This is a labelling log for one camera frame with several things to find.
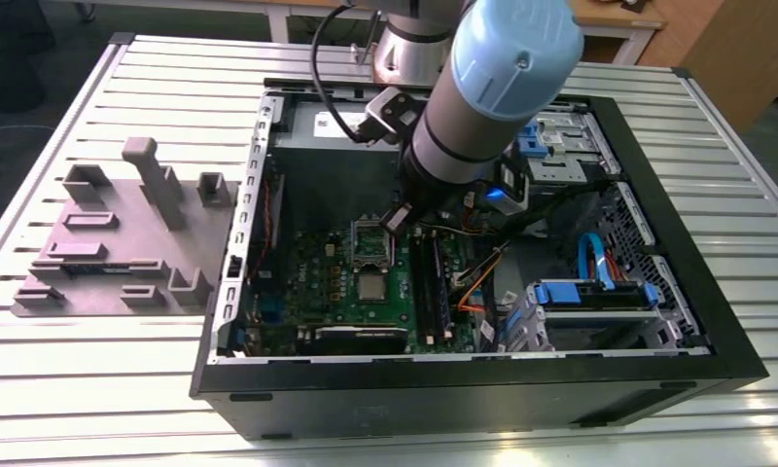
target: ram slot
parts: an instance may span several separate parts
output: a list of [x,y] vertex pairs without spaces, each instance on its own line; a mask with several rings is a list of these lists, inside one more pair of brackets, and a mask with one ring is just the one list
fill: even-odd
[[426,255],[425,244],[429,239],[413,237],[410,239],[410,266],[413,274],[414,323],[417,326],[417,342],[422,345],[434,343],[434,314],[429,307],[429,287],[426,275],[432,267],[432,256]]

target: blue drive bracket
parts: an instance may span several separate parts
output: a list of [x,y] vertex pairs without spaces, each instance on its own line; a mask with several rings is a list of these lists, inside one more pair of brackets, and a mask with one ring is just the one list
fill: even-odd
[[550,154],[550,148],[540,137],[540,124],[536,119],[530,120],[522,131],[518,132],[518,152],[526,158],[544,159]]
[[606,249],[602,246],[602,239],[593,232],[586,232],[580,236],[577,266],[580,269],[580,279],[588,279],[588,245],[594,250],[594,265],[597,267],[597,278],[604,283],[606,290],[613,290],[614,285],[608,272]]

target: blue latch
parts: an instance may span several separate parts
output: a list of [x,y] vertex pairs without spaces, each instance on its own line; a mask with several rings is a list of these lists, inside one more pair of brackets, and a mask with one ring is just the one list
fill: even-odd
[[546,282],[545,287],[550,293],[550,300],[554,304],[581,304],[580,292],[572,282]]
[[517,139],[518,152],[526,158],[544,159],[550,153],[550,150],[548,146],[545,146],[542,138],[540,137],[540,124],[536,122],[536,119],[532,120],[521,130]]
[[544,305],[550,301],[550,298],[548,297],[548,287],[545,287],[545,284],[538,284],[534,286],[533,292],[536,293],[536,302],[540,305]]
[[578,245],[578,269],[580,269],[580,279],[588,279],[588,245],[592,245],[592,250],[594,251],[594,267],[597,269],[597,278],[602,282],[606,290],[613,290],[613,280],[610,280],[610,272],[608,272],[608,259],[606,259],[606,249],[602,246],[602,239],[596,233],[585,232],[580,236]]
[[644,284],[644,292],[646,293],[646,299],[649,300],[649,305],[652,307],[657,306],[660,303],[660,294],[657,293],[657,287],[652,282]]

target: aluminum extrusion table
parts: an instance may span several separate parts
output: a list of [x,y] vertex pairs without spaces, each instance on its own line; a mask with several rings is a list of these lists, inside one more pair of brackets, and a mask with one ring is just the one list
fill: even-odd
[[[134,179],[121,144],[146,135],[178,179],[220,171],[238,180],[264,78],[309,77],[308,46],[118,39],[0,220],[0,461],[778,464],[778,189],[694,81],[668,69],[582,64],[565,92],[613,97],[634,130],[772,374],[738,392],[621,428],[248,444],[188,398],[202,317],[14,317],[13,295],[68,198],[72,164],[98,163]],[[325,79],[368,79],[348,49],[321,48],[318,56]]]

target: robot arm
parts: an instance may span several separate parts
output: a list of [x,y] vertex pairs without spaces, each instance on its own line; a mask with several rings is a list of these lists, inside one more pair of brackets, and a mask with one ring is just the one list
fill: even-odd
[[384,217],[390,232],[484,176],[557,97],[582,46],[564,0],[478,0],[469,8],[404,153],[401,205]]
[[[401,203],[382,220],[386,230],[398,234],[485,175],[518,131],[557,97],[582,55],[584,38],[565,0],[365,0],[358,5],[390,13],[384,34],[400,38],[386,47],[381,40],[376,77],[388,76],[382,81],[390,84],[425,84],[393,74],[398,59],[413,70],[434,69],[437,76],[422,113],[394,88],[366,106],[405,146]],[[438,55],[426,45],[449,40],[458,19],[441,69],[440,61],[432,66]],[[404,42],[420,47],[398,52]],[[377,62],[389,63],[389,73],[381,73],[386,70]]]

